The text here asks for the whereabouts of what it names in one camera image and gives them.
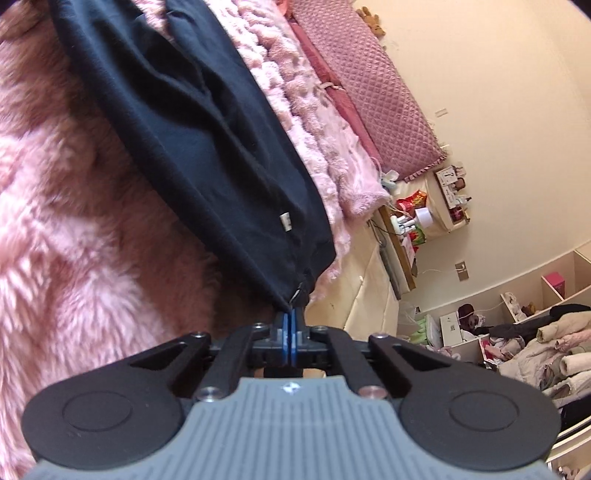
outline black plastic mount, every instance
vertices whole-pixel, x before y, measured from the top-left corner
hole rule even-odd
[[[475,471],[543,459],[560,430],[551,401],[528,385],[388,335],[355,342],[343,330],[306,327],[301,309],[287,315],[221,342],[185,335],[52,385],[27,405],[25,439],[57,465],[127,465],[166,445],[193,404],[231,395],[260,368],[271,377],[304,368],[343,375],[355,394],[390,402],[424,450]]]

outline white sticker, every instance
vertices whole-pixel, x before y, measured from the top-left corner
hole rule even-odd
[[[281,389],[289,395],[295,395],[300,388],[301,385],[296,382],[289,382],[281,387]]]

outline gray silicone pad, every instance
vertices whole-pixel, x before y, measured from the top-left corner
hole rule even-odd
[[[556,477],[542,462],[501,473],[476,473],[446,465],[414,443],[388,402],[360,398],[348,389],[343,377],[330,377],[243,378],[230,397],[196,404],[171,442],[138,463],[109,471],[75,471],[43,461],[25,479],[556,480]]]

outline pink pillow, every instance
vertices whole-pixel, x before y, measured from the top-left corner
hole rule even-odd
[[[370,157],[375,158],[379,161],[380,165],[382,164],[382,157],[379,155],[378,149],[374,144],[374,141],[369,136],[355,105],[353,104],[353,100],[347,92],[341,89],[336,89],[332,87],[328,87],[326,89],[326,93],[330,96],[333,103],[335,104],[336,109],[340,113],[340,116],[343,117],[349,125],[351,126],[351,130],[359,137],[359,141],[361,142],[361,146],[365,149]]]
[[[295,20],[289,20],[289,24],[295,36],[300,41],[301,49],[304,50],[304,54],[306,54],[308,61],[312,65],[312,68],[316,72],[316,75],[318,75],[320,81],[322,83],[332,82],[335,85],[340,85],[339,78],[324,61],[322,55],[320,55],[320,52],[318,52],[314,44],[310,41],[306,32],[304,32]]]

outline metal screw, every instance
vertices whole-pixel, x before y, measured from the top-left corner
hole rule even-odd
[[[359,389],[357,395],[370,400],[383,400],[388,396],[388,390],[378,385],[366,385]]]
[[[218,387],[203,387],[197,392],[197,399],[199,401],[212,402],[221,400],[224,394]]]

